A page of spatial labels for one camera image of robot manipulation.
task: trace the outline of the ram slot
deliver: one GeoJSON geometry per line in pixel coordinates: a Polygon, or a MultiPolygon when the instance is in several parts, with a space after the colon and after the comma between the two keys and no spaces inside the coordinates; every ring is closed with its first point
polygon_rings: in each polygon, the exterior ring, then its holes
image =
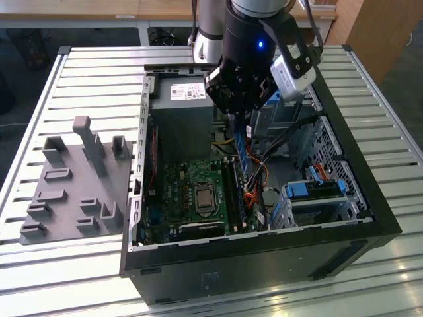
{"type": "Polygon", "coordinates": [[[244,229],[247,227],[247,223],[245,222],[243,189],[241,187],[237,167],[234,161],[229,163],[229,168],[231,169],[231,178],[233,180],[232,188],[235,189],[235,208],[237,211],[238,229],[244,231],[244,229]]]}
{"type": "Polygon", "coordinates": [[[232,162],[222,161],[221,171],[223,178],[223,189],[225,192],[227,218],[229,221],[229,230],[232,233],[238,232],[238,216],[237,216],[237,198],[235,185],[233,181],[233,173],[231,173],[230,164],[232,162]]]}

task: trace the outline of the motherboard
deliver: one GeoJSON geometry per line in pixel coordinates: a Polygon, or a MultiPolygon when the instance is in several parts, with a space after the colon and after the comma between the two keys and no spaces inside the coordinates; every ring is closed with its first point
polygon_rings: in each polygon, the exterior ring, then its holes
{"type": "Polygon", "coordinates": [[[167,164],[155,199],[148,199],[140,232],[144,244],[252,232],[256,217],[245,210],[243,176],[235,161],[167,164]]]}

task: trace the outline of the cpu socket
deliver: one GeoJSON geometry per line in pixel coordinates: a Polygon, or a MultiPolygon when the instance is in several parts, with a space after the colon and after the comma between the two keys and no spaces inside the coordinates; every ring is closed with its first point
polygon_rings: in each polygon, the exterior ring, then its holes
{"type": "Polygon", "coordinates": [[[211,182],[197,183],[194,186],[196,212],[209,217],[215,212],[214,185],[211,182]]]}

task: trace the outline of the yellow wire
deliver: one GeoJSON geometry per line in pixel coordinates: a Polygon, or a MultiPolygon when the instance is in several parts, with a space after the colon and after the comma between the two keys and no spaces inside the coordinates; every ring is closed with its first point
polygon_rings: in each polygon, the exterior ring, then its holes
{"type": "Polygon", "coordinates": [[[222,145],[222,144],[230,144],[233,142],[233,138],[229,139],[229,140],[224,140],[224,141],[214,141],[211,142],[212,144],[218,144],[218,145],[222,145]]]}
{"type": "Polygon", "coordinates": [[[221,149],[219,149],[218,147],[214,147],[216,150],[218,150],[219,151],[219,153],[220,154],[222,154],[223,156],[225,156],[225,157],[237,157],[238,155],[236,155],[236,154],[225,154],[224,152],[222,152],[221,151],[221,149]]]}

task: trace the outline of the power supply label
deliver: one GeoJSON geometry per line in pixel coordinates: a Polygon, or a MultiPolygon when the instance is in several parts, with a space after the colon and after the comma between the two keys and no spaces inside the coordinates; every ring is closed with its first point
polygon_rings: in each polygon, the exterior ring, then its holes
{"type": "Polygon", "coordinates": [[[206,88],[203,83],[173,84],[171,100],[206,99],[206,88]]]}

